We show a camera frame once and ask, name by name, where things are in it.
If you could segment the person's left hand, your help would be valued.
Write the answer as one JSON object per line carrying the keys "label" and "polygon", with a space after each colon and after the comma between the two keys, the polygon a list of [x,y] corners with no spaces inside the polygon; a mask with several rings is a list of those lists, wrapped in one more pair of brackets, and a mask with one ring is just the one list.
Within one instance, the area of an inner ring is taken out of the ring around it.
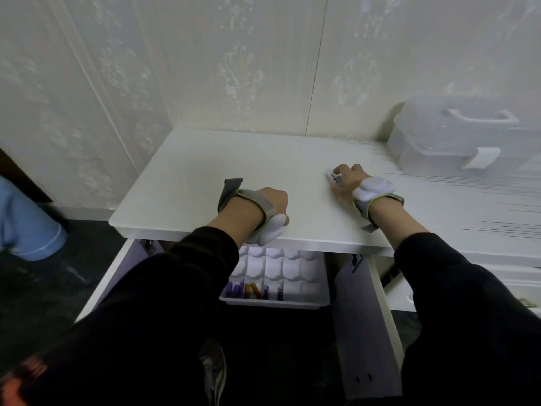
{"label": "person's left hand", "polygon": [[288,193],[286,191],[265,187],[256,192],[266,197],[267,200],[273,204],[277,214],[287,215]]}

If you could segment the light blue plastic bin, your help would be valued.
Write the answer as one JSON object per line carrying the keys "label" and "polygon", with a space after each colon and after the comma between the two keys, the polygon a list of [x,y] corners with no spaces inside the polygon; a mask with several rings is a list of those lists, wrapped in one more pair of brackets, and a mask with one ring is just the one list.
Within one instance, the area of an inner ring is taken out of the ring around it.
{"label": "light blue plastic bin", "polygon": [[43,260],[57,253],[67,237],[60,223],[0,176],[0,253],[25,261]]}

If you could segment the person's right forearm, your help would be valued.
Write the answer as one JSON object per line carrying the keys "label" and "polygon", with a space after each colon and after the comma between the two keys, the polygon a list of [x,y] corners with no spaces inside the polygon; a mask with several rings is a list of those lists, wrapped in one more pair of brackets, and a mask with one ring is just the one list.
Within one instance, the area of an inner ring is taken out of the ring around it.
{"label": "person's right forearm", "polygon": [[541,406],[541,319],[399,201],[377,198],[369,216],[394,249],[422,325],[403,360],[404,404]]}

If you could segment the person's right hand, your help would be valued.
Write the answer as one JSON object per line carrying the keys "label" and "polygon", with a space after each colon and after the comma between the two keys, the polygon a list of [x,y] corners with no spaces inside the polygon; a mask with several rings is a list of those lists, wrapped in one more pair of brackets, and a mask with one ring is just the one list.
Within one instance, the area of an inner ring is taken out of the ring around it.
{"label": "person's right hand", "polygon": [[333,174],[341,177],[341,184],[331,184],[332,193],[344,206],[353,209],[353,191],[371,175],[366,173],[358,163],[351,167],[342,163],[334,168]]}

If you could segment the person's left forearm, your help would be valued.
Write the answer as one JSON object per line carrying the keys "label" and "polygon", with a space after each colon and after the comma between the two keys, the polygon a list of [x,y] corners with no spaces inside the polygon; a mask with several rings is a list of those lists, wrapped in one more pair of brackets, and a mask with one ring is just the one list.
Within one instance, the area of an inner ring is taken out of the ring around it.
{"label": "person's left forearm", "polygon": [[0,379],[0,406],[218,406],[227,379],[213,337],[219,296],[263,216],[236,196],[210,226],[142,260]]}

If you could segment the white compartment organizer tray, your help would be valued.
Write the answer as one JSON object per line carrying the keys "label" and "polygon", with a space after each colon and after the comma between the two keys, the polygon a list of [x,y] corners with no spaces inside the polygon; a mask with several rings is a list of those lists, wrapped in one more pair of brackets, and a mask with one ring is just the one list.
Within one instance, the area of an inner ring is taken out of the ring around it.
{"label": "white compartment organizer tray", "polygon": [[[316,310],[330,304],[324,252],[243,246],[229,281],[244,282],[243,299],[220,300],[229,305]],[[261,293],[269,285],[269,300],[255,299],[250,283]]]}

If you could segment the translucent plastic storage box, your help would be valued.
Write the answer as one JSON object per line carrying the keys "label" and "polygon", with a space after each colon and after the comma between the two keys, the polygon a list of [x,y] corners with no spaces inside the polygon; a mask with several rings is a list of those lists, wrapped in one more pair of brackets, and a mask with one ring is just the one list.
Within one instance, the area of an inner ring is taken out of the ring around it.
{"label": "translucent plastic storage box", "polygon": [[509,97],[411,97],[387,145],[411,176],[502,178],[541,154],[541,114]]}

